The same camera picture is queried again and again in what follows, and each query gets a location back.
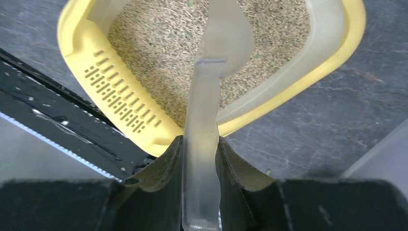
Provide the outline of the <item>yellow litter box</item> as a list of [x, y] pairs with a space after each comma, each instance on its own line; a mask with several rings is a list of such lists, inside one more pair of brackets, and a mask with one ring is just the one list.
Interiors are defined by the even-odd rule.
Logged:
[[[67, 66], [103, 114], [132, 142], [160, 156], [182, 129], [161, 109], [107, 39], [124, 0], [70, 0], [57, 26]], [[365, 30], [361, 0], [308, 0], [310, 32], [303, 49], [258, 87], [217, 114], [225, 137], [262, 117], [341, 66]]]

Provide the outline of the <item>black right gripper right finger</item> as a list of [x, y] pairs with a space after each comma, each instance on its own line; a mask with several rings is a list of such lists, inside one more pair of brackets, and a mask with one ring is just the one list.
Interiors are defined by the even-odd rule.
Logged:
[[405, 231], [408, 202], [384, 180], [274, 179], [217, 147], [224, 231]]

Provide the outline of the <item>clear plastic litter scoop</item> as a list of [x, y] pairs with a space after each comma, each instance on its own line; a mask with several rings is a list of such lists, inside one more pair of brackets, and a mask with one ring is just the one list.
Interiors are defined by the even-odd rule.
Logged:
[[236, 0], [211, 0], [194, 60], [183, 136], [182, 227], [219, 230], [217, 111], [220, 82], [244, 68], [254, 49], [251, 25]]

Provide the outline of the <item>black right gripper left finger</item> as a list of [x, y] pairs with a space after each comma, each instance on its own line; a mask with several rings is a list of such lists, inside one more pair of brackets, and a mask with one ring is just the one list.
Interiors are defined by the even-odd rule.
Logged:
[[115, 180], [9, 180], [0, 186], [3, 231], [179, 231], [181, 151], [177, 136], [152, 163]]

